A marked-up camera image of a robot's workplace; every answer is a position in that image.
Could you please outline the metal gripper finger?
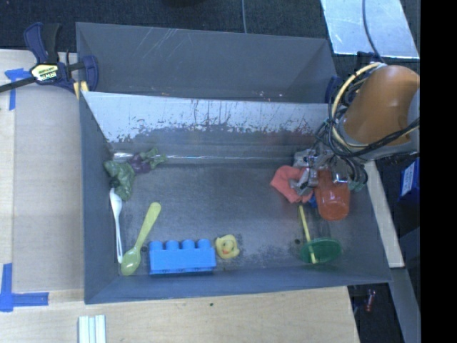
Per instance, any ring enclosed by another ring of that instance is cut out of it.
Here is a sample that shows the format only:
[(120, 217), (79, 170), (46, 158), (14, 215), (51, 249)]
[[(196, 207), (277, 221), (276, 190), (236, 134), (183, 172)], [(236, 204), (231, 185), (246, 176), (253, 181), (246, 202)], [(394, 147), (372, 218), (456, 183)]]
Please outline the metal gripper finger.
[(304, 171), (297, 180), (289, 179), (289, 186), (292, 189), (306, 189), (309, 187), (309, 178), (310, 171)]
[(299, 196), (306, 196), (306, 195), (310, 194), (313, 191), (313, 189), (316, 187), (317, 187), (317, 181), (313, 181), (313, 180), (302, 182), (302, 183), (296, 182), (293, 185), (293, 189), (296, 191), (296, 193)]

